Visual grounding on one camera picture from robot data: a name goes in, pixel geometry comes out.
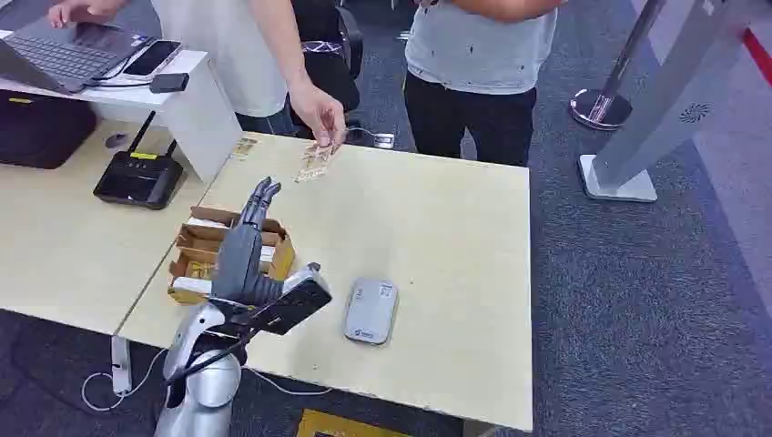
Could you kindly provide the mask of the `person's left hand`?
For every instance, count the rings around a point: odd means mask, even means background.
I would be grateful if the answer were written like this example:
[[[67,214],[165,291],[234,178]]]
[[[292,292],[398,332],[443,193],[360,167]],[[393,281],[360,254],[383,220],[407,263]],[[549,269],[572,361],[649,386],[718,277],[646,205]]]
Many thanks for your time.
[[[64,28],[73,23],[110,22],[127,0],[65,0],[52,5],[47,20],[53,28]]]

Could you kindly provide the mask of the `person's right hand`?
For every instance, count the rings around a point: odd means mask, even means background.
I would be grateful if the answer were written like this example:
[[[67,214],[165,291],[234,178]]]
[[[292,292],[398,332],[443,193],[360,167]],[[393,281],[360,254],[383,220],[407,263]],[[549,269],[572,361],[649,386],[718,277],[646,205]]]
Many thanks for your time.
[[[289,86],[290,105],[321,147],[335,152],[343,143],[346,123],[342,104],[310,81]]]

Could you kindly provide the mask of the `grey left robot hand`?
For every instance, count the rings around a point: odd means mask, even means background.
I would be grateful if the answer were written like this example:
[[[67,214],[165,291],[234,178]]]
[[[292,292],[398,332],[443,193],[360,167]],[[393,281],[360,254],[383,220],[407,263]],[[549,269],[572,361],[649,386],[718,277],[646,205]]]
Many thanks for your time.
[[[283,282],[259,268],[263,222],[281,184],[263,178],[250,194],[239,219],[218,250],[217,271],[208,300],[224,311],[263,308],[282,294]]]

